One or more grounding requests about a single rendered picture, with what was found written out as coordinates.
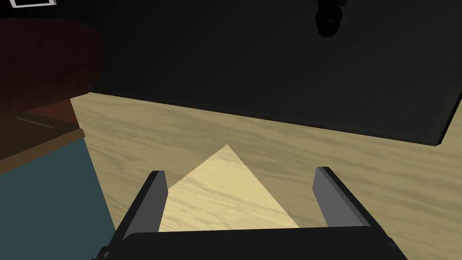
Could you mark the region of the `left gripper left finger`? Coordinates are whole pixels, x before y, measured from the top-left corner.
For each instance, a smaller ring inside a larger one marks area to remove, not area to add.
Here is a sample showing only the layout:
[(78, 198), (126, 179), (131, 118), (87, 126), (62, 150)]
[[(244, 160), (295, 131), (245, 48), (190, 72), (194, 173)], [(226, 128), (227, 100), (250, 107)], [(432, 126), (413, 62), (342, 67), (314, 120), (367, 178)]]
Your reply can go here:
[(122, 241), (139, 232), (157, 232), (168, 198), (165, 171), (151, 172), (115, 232)]

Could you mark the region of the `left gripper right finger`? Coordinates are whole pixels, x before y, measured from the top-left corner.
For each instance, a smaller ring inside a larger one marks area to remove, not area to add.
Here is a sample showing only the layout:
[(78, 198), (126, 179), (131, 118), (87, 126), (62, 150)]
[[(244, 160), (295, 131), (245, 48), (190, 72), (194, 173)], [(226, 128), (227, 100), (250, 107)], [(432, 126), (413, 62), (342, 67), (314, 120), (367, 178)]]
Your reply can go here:
[(317, 167), (313, 194), (329, 227), (371, 226), (368, 212), (329, 167)]

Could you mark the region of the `black flat slab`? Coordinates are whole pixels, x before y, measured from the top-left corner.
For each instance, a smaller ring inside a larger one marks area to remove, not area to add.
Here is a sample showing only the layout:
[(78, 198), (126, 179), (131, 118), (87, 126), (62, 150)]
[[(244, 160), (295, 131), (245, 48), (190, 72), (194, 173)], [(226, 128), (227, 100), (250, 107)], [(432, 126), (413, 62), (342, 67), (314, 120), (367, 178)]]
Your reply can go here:
[(462, 97), (462, 0), (95, 0), (97, 93), (436, 146)]

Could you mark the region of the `dark red round shape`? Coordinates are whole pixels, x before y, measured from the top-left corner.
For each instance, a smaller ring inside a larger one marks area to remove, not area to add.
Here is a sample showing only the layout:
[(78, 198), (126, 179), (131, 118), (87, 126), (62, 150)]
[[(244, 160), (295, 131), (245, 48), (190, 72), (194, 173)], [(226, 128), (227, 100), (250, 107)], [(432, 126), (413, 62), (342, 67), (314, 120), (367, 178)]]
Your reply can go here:
[(0, 116), (91, 92), (105, 62), (103, 36), (69, 19), (0, 19)]

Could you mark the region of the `white picture frame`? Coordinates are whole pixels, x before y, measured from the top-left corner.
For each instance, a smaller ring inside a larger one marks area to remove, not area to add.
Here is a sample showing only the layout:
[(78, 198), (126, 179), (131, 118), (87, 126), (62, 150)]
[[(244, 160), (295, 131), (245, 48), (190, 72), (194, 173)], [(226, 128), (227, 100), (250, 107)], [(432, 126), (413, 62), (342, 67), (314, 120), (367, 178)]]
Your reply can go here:
[(56, 0), (10, 0), (13, 8), (30, 8), (56, 5)]

